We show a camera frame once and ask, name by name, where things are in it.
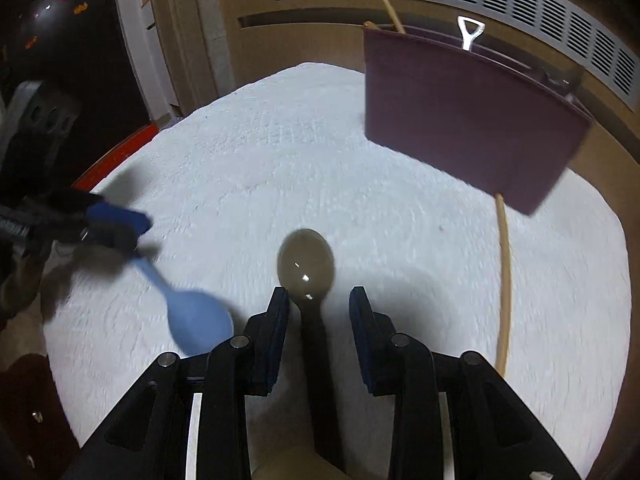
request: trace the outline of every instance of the purple bin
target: purple bin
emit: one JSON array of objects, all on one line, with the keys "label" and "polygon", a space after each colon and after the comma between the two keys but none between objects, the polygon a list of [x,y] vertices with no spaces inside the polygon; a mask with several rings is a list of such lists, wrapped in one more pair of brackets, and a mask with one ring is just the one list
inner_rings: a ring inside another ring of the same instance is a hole
[{"label": "purple bin", "polygon": [[413,27],[364,29],[367,139],[501,193],[532,214],[593,118],[482,46]]}]

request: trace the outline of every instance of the metal bolt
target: metal bolt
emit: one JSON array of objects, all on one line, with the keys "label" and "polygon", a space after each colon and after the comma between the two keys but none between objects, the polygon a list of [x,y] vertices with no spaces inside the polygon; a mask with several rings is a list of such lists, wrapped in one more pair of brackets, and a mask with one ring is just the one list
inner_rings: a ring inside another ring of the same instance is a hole
[{"label": "metal bolt", "polygon": [[482,356],[478,352],[467,352],[465,354],[465,363],[477,366],[482,362]]},{"label": "metal bolt", "polygon": [[391,342],[394,344],[394,346],[402,348],[403,346],[407,346],[409,344],[409,336],[407,334],[393,334],[391,336]]},{"label": "metal bolt", "polygon": [[229,342],[233,348],[244,348],[249,344],[249,338],[245,335],[236,335],[231,338]]},{"label": "metal bolt", "polygon": [[158,364],[163,367],[171,366],[175,363],[175,354],[173,352],[165,352],[158,356]]}]

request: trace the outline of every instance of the white table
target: white table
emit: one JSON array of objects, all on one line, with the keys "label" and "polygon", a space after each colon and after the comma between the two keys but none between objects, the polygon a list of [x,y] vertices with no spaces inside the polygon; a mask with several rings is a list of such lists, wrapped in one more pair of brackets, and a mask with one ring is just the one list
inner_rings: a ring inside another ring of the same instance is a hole
[{"label": "white table", "polygon": [[[364,137],[364,76],[304,64],[193,113],[139,150],[97,191],[148,212],[143,244],[175,285],[228,301],[236,330],[262,312],[292,230],[322,233],[336,281],[324,305],[348,471],[386,476],[392,399],[358,370],[348,296],[433,351],[494,360],[499,248],[494,200]],[[585,476],[616,406],[629,342],[625,237],[599,193],[566,171],[539,211],[508,210],[513,326],[506,379]],[[104,251],[70,277],[45,326],[53,376],[82,444],[161,352],[177,351],[164,301]],[[247,401],[252,464],[311,446],[295,319],[280,378]]]}]

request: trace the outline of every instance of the spoon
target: spoon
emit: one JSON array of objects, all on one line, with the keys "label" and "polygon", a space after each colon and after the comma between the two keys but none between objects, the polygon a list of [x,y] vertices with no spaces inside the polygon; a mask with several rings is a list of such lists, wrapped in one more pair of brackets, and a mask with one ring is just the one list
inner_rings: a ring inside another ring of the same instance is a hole
[{"label": "spoon", "polygon": [[278,252],[278,279],[302,318],[306,396],[316,453],[344,471],[329,349],[320,315],[320,305],[333,285],[334,275],[334,255],[322,235],[300,229],[285,238]]},{"label": "spoon", "polygon": [[200,290],[175,290],[147,258],[132,262],[164,296],[169,330],[187,356],[209,353],[233,336],[231,315],[220,300]]}]

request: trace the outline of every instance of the white utensil handle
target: white utensil handle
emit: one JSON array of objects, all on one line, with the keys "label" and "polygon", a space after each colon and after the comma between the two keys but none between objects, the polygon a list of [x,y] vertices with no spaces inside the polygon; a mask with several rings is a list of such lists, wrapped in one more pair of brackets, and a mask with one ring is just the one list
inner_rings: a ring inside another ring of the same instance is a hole
[{"label": "white utensil handle", "polygon": [[[466,22],[474,23],[478,26],[473,34],[470,34],[469,31],[466,30]],[[458,27],[462,33],[462,50],[471,50],[471,44],[474,42],[474,39],[484,32],[483,22],[478,22],[478,20],[472,20],[465,16],[458,16]]]}]

